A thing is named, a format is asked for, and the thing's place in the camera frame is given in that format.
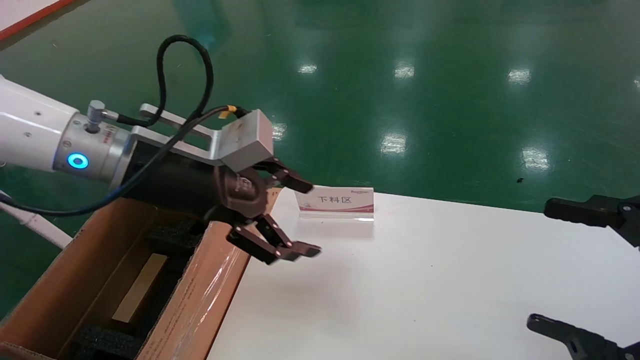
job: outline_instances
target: box flap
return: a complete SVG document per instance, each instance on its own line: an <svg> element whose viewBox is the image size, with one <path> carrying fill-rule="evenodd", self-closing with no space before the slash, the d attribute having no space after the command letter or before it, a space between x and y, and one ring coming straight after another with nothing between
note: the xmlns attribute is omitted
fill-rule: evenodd
<svg viewBox="0 0 640 360"><path fill-rule="evenodd" d="M55 357L155 213L129 199L96 211L0 327L0 342Z"/></svg>

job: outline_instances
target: wooden block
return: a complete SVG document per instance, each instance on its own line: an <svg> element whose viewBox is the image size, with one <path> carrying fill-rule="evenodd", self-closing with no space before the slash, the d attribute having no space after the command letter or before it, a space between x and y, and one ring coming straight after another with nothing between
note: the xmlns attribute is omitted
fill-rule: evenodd
<svg viewBox="0 0 640 360"><path fill-rule="evenodd" d="M116 312L113 313L112 319L123 323L131 323L137 318L137 314L151 292L166 260L167 257L164 255L151 254L133 285L131 285L129 292L122 299Z"/></svg>

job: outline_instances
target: clear plastic wrap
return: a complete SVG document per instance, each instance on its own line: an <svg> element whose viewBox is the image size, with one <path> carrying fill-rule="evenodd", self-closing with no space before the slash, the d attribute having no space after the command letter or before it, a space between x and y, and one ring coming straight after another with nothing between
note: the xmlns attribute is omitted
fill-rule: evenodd
<svg viewBox="0 0 640 360"><path fill-rule="evenodd" d="M270 212L279 189L269 191ZM226 240L228 224L212 222L180 283L138 354L139 360L202 360L249 260Z"/></svg>

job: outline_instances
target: black cable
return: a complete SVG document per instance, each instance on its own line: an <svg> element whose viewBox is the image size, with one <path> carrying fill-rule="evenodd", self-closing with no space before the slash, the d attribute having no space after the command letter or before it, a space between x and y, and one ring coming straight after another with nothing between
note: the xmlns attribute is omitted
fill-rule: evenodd
<svg viewBox="0 0 640 360"><path fill-rule="evenodd" d="M143 166L139 171L137 171L132 177L130 177L126 183L124 183L123 185L120 185L116 190L113 190L109 195L105 196L104 199L96 202L93 205L84 206L82 208L75 209L75 210L38 209L38 208L32 208L31 206L18 204L15 201L13 201L13 199L11 199L10 197L1 195L1 194L0 194L0 202L3 202L9 206L13 206L14 208L17 208L20 210L28 211L30 213L35 213L38 215L45 215L45 216L52 216L52 217L74 217L76 215L82 215L82 214L87 214L87 213L96 211L104 206L107 206L108 204L111 204L114 200L123 196L124 194L129 192L131 189L133 189L137 184L140 183L140 181L144 178L145 175L147 175L147 173L152 171L154 168L156 168L160 164L160 160L162 160L164 155L166 155L166 153L169 152L171 148L178 141L184 138L185 135L187 135L194 127L196 127L198 124L202 123L204 120L208 119L209 117L217 113L221 113L223 111L229 111L229 106L227 105L218 106L217 108L213 108L207 111L204 115L197 117L188 123L185 123L178 130L178 132L158 150L158 152L149 160L149 162L145 164L145 166Z"/></svg>
<svg viewBox="0 0 640 360"><path fill-rule="evenodd" d="M187 124L188 122L192 121L193 119L199 117L202 114L205 106L207 106L207 102L209 102L209 98L211 97L211 91L213 90L213 65L211 64L211 58L209 57L209 53L207 52L207 49L205 49L204 46L202 46L194 38L190 38L186 35L172 35L166 38L162 42L162 44L160 44L160 47L158 47L158 52L156 55L156 71L158 76L158 86L160 88L160 104L158 105L158 110L156 111L154 116L149 120L139 120L139 119L134 119L132 117L120 115L118 117L119 123L147 127L155 124L160 119L160 115L162 114L166 106L166 82L164 80L164 53L166 52L166 50L169 48L171 44L174 44L176 42L185 42L193 46L198 51L198 53L200 54L200 57L202 58L202 62L204 63L204 70L205 70L205 76L206 76L204 93L202 94L200 103L198 104L196 109L193 110L193 113L189 115L189 117L187 118L187 121L185 121L184 124Z"/></svg>

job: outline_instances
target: white cable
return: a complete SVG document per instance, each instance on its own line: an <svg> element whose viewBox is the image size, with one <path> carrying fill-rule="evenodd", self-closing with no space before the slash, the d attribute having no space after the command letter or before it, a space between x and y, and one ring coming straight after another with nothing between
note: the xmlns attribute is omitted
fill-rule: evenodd
<svg viewBox="0 0 640 360"><path fill-rule="evenodd" d="M0 193L9 196L2 190L0 190ZM50 223L50 221L48 221L44 217L41 217L40 215L16 209L3 203L0 203L0 209L16 218L21 225L28 227L33 232L42 236L47 241L55 244L61 249L67 247L71 240L73 240L71 236L58 229L58 227L56 227L54 224Z"/></svg>

